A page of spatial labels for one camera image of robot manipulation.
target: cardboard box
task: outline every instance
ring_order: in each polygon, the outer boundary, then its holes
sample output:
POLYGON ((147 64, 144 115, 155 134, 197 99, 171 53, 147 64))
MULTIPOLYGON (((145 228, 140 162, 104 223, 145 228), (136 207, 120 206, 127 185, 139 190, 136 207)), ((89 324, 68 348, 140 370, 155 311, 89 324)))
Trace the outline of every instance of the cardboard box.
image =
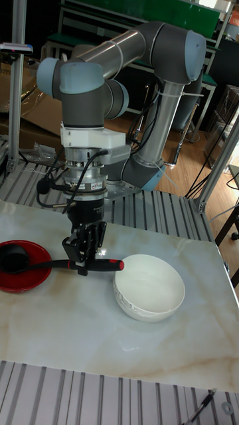
MULTIPOLYGON (((0 112, 9 112, 11 65, 0 63, 0 112)), ((21 98, 24 100, 37 87, 35 72, 28 65, 28 58, 23 63, 23 87, 21 98)))
MULTIPOLYGON (((8 119, 6 118, 5 114, 1 114, 0 115, 0 134, 4 135, 8 133, 9 133, 8 119)), ((25 149, 33 149, 35 142, 37 142, 39 145, 54 147, 56 150, 56 153, 58 153, 62 148, 59 136, 51 134, 48 131, 43 130, 21 119, 19 146, 25 149)), ((61 160, 65 159, 64 152, 60 156, 60 159, 61 160)))
POLYGON ((21 117, 53 134, 60 135, 62 104, 36 88, 23 101, 21 117))
POLYGON ((211 138, 213 127, 216 125, 216 122, 219 122, 219 123, 222 123, 222 124, 224 123, 224 125, 225 125, 225 121, 223 121, 223 119, 219 115, 219 113, 216 110, 214 110, 213 113, 212 113, 211 119, 210 119, 210 121, 209 121, 209 123, 206 127, 206 131, 204 133, 207 140, 209 140, 211 138))
POLYGON ((239 27, 239 12, 237 10, 233 10, 229 24, 239 27))
POLYGON ((235 123, 239 115, 239 87, 226 86, 216 111, 226 123, 235 123))

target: blue joint cap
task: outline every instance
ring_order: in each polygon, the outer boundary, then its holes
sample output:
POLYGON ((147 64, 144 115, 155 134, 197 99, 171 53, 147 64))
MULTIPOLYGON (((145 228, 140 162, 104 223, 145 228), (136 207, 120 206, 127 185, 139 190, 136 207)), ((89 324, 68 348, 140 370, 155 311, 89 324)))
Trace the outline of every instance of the blue joint cap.
POLYGON ((89 62, 67 62, 60 69, 60 91, 79 94, 103 86, 103 70, 99 64, 89 62))
POLYGON ((46 58, 37 69, 37 86, 43 92, 53 97, 52 81, 58 59, 46 58))
POLYGON ((162 178, 165 168, 165 165, 162 165, 162 167, 157 170, 156 174, 150 178, 150 180, 141 188, 142 191, 153 191, 156 188, 160 178, 162 178))
POLYGON ((201 72, 206 54, 206 40, 190 30, 185 41, 185 67, 189 80, 196 81, 201 72))
POLYGON ((123 113, 127 110, 127 107, 129 106, 129 93, 127 91, 127 88, 125 88, 125 86, 123 84, 121 84, 121 82, 116 81, 119 86, 121 87, 121 90, 123 92, 123 105, 121 110, 119 111, 119 114, 116 115, 115 118, 120 117, 121 115, 123 115, 123 113))

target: white label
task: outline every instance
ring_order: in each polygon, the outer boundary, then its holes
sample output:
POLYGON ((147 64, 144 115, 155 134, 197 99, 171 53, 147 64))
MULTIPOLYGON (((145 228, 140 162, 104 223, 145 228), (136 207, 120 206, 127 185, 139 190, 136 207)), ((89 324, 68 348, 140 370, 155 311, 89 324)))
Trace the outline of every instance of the white label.
POLYGON ((98 183, 92 183, 91 184, 91 190, 95 191, 97 189, 101 189, 102 188, 102 182, 99 181, 98 183))
POLYGON ((104 36, 104 31, 105 31, 105 28, 98 27, 97 28, 97 35, 104 36))

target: utensil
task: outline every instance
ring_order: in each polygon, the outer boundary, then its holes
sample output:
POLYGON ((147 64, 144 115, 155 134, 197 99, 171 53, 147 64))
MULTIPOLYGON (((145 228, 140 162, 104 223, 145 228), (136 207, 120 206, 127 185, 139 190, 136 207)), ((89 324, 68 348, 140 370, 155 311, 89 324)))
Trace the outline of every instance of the utensil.
POLYGON ((205 407, 212 401, 213 396, 216 392, 216 388, 209 391, 209 394, 205 397, 205 399, 201 402, 200 406, 197 408, 196 412, 189 418, 187 422, 185 422, 182 425, 191 425, 197 417, 200 415, 200 413, 205 409, 205 407))
MULTIPOLYGON (((93 272, 115 272, 123 270, 120 260, 88 260, 87 270, 93 272)), ((18 274, 41 268, 67 268, 80 270, 81 266, 71 260, 51 260, 29 265, 27 251, 18 244, 0 246, 0 270, 6 274, 18 274)))

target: green shelf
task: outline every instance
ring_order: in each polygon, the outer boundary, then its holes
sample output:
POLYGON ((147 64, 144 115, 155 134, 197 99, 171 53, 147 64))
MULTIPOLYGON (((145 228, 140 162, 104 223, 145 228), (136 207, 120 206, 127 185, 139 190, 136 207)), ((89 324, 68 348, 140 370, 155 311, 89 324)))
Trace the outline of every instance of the green shelf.
POLYGON ((167 22, 191 29, 208 39, 212 37, 219 18, 219 11, 181 0, 88 0, 84 4, 145 21, 167 22))

